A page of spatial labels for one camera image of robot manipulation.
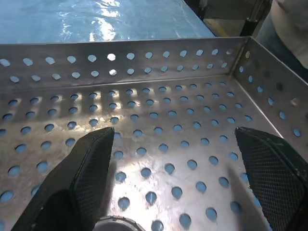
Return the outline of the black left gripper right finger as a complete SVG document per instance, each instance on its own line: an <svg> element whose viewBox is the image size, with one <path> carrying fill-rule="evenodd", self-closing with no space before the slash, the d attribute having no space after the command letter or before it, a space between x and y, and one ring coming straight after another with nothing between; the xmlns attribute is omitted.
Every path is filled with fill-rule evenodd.
<svg viewBox="0 0 308 231"><path fill-rule="evenodd" d="M308 163L283 138L237 127L250 187L273 231L308 231Z"/></svg>

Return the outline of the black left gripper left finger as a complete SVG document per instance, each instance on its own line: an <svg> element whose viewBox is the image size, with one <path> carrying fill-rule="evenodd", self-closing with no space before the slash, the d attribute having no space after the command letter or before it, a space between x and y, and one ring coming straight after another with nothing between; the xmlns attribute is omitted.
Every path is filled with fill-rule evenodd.
<svg viewBox="0 0 308 231"><path fill-rule="evenodd" d="M92 231L102 203L114 128L81 137L41 183L11 231Z"/></svg>

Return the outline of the metal knurled wheel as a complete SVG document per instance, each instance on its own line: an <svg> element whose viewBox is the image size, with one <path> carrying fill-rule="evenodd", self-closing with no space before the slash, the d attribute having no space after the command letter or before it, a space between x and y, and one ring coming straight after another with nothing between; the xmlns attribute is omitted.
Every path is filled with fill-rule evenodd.
<svg viewBox="0 0 308 231"><path fill-rule="evenodd" d="M145 229L129 218L106 216L100 218L92 231L145 231Z"/></svg>

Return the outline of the perforated metal tray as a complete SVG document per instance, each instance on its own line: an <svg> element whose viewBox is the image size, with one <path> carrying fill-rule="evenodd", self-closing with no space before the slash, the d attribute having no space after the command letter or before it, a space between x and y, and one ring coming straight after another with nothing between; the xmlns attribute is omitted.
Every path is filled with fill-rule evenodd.
<svg viewBox="0 0 308 231"><path fill-rule="evenodd" d="M251 37L0 44L0 231L105 127L100 216L144 231L276 231L235 129L279 136L308 162L308 83Z"/></svg>

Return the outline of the person in jeans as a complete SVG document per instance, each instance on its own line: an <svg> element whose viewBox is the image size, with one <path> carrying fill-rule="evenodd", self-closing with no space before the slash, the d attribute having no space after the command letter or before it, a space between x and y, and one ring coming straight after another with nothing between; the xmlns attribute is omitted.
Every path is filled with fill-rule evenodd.
<svg viewBox="0 0 308 231"><path fill-rule="evenodd" d="M273 0L256 40L308 83L308 0Z"/></svg>

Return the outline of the black post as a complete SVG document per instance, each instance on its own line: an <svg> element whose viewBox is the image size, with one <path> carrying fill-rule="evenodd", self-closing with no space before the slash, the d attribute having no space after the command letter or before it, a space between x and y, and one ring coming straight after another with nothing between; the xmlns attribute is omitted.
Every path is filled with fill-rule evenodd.
<svg viewBox="0 0 308 231"><path fill-rule="evenodd" d="M240 37L251 36L254 33L254 30L258 24L258 20L251 20L247 18L245 20L244 26L240 32Z"/></svg>

